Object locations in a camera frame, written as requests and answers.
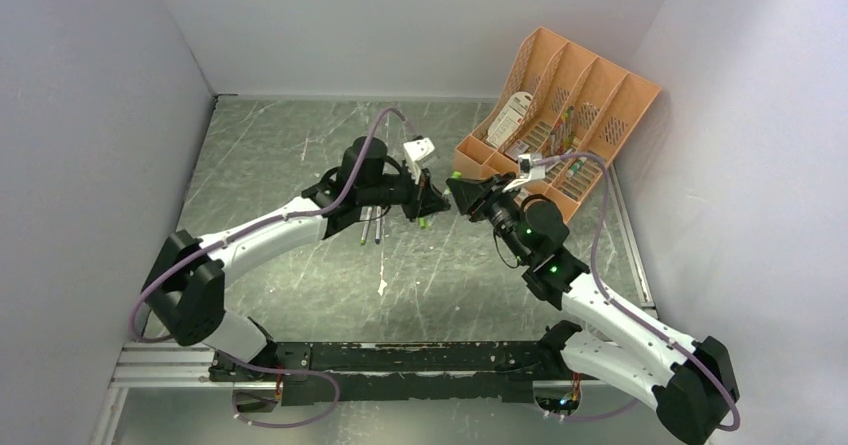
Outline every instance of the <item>gray marble table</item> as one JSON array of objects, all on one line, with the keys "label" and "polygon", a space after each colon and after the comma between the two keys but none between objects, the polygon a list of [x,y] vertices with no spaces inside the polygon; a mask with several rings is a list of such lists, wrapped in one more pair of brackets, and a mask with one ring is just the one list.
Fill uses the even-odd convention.
[{"label": "gray marble table", "polygon": [[[223,99],[203,144],[180,227],[195,235],[274,210],[336,166],[377,112],[399,106],[440,155],[437,183],[452,171],[454,147],[491,111],[490,103],[327,102]],[[402,157],[407,132],[396,117],[377,135]],[[598,187],[569,223],[566,246],[587,261],[597,224]],[[644,301],[620,213],[608,214],[602,277],[634,303]],[[455,210],[420,230],[393,211],[384,243],[360,246],[356,225],[286,253],[234,282],[227,306],[281,341],[536,339],[562,318],[501,263],[487,224]]]}]

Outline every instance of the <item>white wall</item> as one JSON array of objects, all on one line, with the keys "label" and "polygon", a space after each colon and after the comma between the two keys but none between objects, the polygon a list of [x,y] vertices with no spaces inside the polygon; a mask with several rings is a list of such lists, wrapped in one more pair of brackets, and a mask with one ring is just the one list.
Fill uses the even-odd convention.
[{"label": "white wall", "polygon": [[663,317],[731,350],[716,444],[848,436],[848,0],[666,0],[663,85],[618,165]]},{"label": "white wall", "polygon": [[493,97],[544,25],[627,61],[663,0],[165,0],[218,93]]},{"label": "white wall", "polygon": [[88,443],[210,103],[161,0],[0,0],[0,443]]}]

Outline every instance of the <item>robotic arm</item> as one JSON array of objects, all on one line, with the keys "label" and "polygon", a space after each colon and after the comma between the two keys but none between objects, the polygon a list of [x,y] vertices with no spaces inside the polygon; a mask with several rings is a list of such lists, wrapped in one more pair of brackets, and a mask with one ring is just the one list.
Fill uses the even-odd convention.
[{"label": "robotic arm", "polygon": [[[361,137],[345,151],[339,167],[328,170],[317,184],[280,209],[218,233],[196,238],[185,231],[172,234],[146,281],[145,288],[150,288],[143,292],[146,303],[182,346],[204,343],[250,365],[266,369],[291,368],[291,363],[281,359],[281,348],[287,344],[275,342],[259,324],[225,309],[225,286],[271,258],[329,238],[357,223],[362,207],[400,206],[409,220],[448,210],[449,203],[433,186],[427,169],[433,150],[430,140],[419,137],[404,144],[405,160],[397,163],[388,156],[383,142],[377,139],[369,142]],[[355,163],[360,156],[364,159],[356,172]],[[524,161],[520,161],[522,174],[517,179],[512,174],[495,175],[487,180],[449,179],[447,185],[457,208],[472,222],[489,222],[493,233],[506,243],[518,265],[524,267],[522,278],[534,296],[593,325],[612,342],[601,341],[579,325],[563,321],[539,342],[516,342],[508,347],[507,342],[503,342],[504,346],[497,351],[505,354],[503,364],[497,360],[498,363],[489,367],[490,351],[486,351],[477,365],[469,365],[476,358],[468,357],[479,353],[474,349],[469,351],[469,344],[440,343],[433,344],[433,348],[440,351],[438,356],[429,357],[429,363],[415,368],[418,365],[410,358],[403,366],[411,366],[416,373],[453,373],[454,377],[471,373],[485,378],[483,372],[493,372],[502,379],[496,386],[507,388],[516,380],[521,381],[518,377],[532,383],[532,380],[544,380],[545,377],[563,379],[571,372],[583,373],[625,391],[656,410],[666,428],[685,443],[704,443],[716,428],[720,428],[722,419],[731,410],[731,403],[725,400],[722,392],[729,394],[732,402],[739,398],[727,349],[712,337],[698,342],[671,329],[619,297],[605,284],[595,282],[589,267],[563,247],[569,231],[557,207],[541,195],[531,195],[521,204],[516,203],[520,185],[544,176],[544,173],[540,175],[538,164],[534,165],[527,156],[523,158]],[[386,168],[393,169],[394,173],[385,173]],[[345,194],[349,181],[353,185]],[[340,197],[338,206],[326,211]],[[180,267],[187,257],[192,258],[190,263]],[[166,273],[174,269],[179,271]],[[163,273],[167,279],[152,286],[156,280],[161,280]],[[661,329],[668,340],[658,339],[649,327]],[[356,345],[362,348],[365,344]],[[373,362],[379,370],[393,370],[385,367],[394,365],[377,363],[385,358],[381,358],[381,353],[391,351],[381,350],[379,344],[371,345],[353,358],[349,357],[349,351],[339,351],[338,356],[343,359],[333,355],[335,361],[330,362],[334,365],[327,364],[325,369],[329,373],[344,367],[367,370],[366,365]],[[427,362],[427,346],[420,345],[408,349],[409,356],[424,353],[420,360]],[[469,371],[457,372],[459,362],[447,353],[444,358],[448,362],[439,364],[438,359],[446,350],[464,357],[462,366],[466,368],[463,370]],[[495,351],[491,353],[491,362],[496,362]],[[537,358],[529,364],[522,363],[522,354]],[[305,366],[315,369],[318,365],[314,355],[310,360]],[[350,365],[351,360],[362,363]],[[392,362],[401,363],[394,358]],[[222,374],[224,380],[268,379],[261,373],[239,370],[237,365],[228,366],[231,366],[229,372]],[[212,379],[220,371],[210,369]],[[716,387],[713,379],[720,382],[723,390]],[[455,384],[452,387],[447,393],[453,395],[444,398],[461,395],[454,392],[458,390]],[[504,401],[510,396],[507,391],[495,393]],[[515,401],[526,399],[526,395],[519,395]],[[375,399],[358,397],[351,392],[346,399]]]}]

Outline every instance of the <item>pen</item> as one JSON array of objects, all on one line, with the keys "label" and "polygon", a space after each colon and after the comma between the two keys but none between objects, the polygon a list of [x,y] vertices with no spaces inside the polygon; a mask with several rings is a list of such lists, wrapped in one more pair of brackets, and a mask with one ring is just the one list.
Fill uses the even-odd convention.
[{"label": "pen", "polygon": [[380,240],[383,239],[383,207],[379,207],[377,210],[380,212],[380,215],[377,218],[377,233],[374,234],[374,243],[379,245]]},{"label": "pen", "polygon": [[374,212],[374,207],[365,209],[365,225],[362,226],[362,238],[359,239],[360,245],[365,245],[368,241],[368,229],[371,227],[371,214]]}]

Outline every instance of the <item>marble surface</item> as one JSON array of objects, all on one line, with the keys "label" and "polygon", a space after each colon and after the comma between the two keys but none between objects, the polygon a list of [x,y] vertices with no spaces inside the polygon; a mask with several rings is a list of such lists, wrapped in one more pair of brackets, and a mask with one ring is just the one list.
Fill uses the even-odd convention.
[{"label": "marble surface", "polygon": [[[282,206],[338,165],[345,148],[388,105],[399,106],[417,132],[433,140],[440,158],[431,170],[441,188],[452,171],[454,147],[493,107],[224,99],[203,144],[180,226],[202,235]],[[377,136],[400,158],[406,133],[391,117]],[[587,262],[600,198],[598,187],[569,223],[566,246]],[[639,303],[618,220],[616,213],[608,214],[599,255],[602,277]],[[281,341],[536,339],[563,316],[527,291],[520,270],[501,263],[488,224],[472,224],[455,210],[437,216],[428,230],[393,210],[382,245],[372,238],[360,246],[361,232],[356,225],[247,273],[227,289],[227,307],[251,316]]]}]

